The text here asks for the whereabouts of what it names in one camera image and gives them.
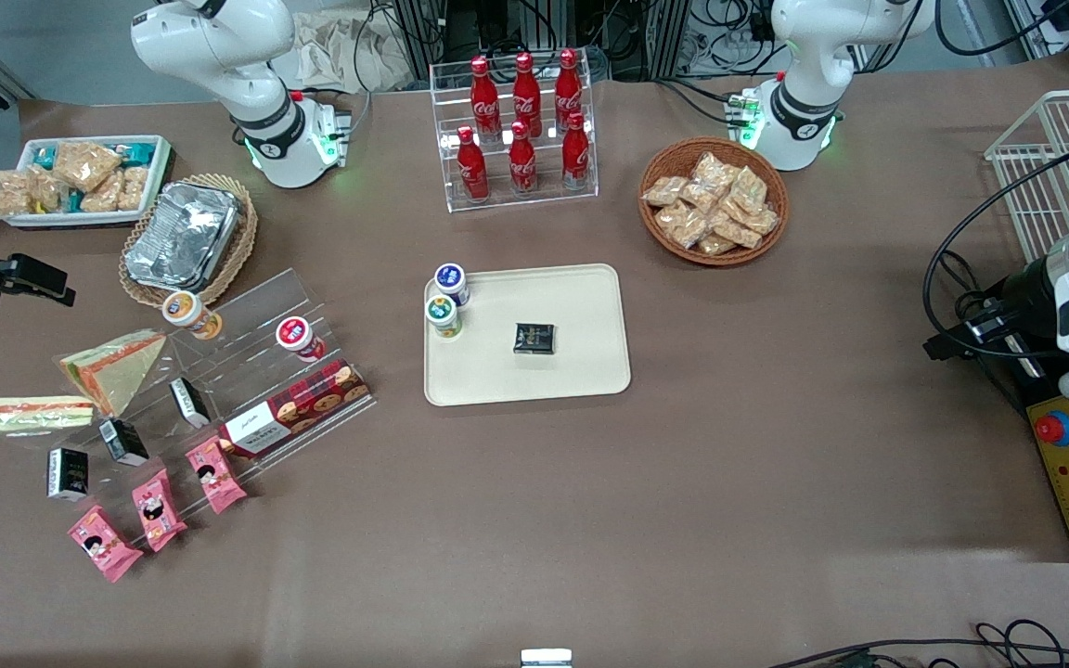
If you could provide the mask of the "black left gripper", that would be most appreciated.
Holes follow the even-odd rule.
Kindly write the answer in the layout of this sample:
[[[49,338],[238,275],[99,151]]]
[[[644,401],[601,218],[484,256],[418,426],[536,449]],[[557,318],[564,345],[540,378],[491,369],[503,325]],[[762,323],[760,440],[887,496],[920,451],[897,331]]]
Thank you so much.
[[[977,304],[976,312],[961,320],[972,338],[1013,338],[1026,341],[1028,349],[1057,349],[1055,288],[1047,267],[1047,258],[1038,258],[1010,274],[998,283],[998,301]],[[956,358],[994,358],[1018,360],[1019,354],[988,348],[962,330],[939,331],[925,340],[923,351],[933,361]]]

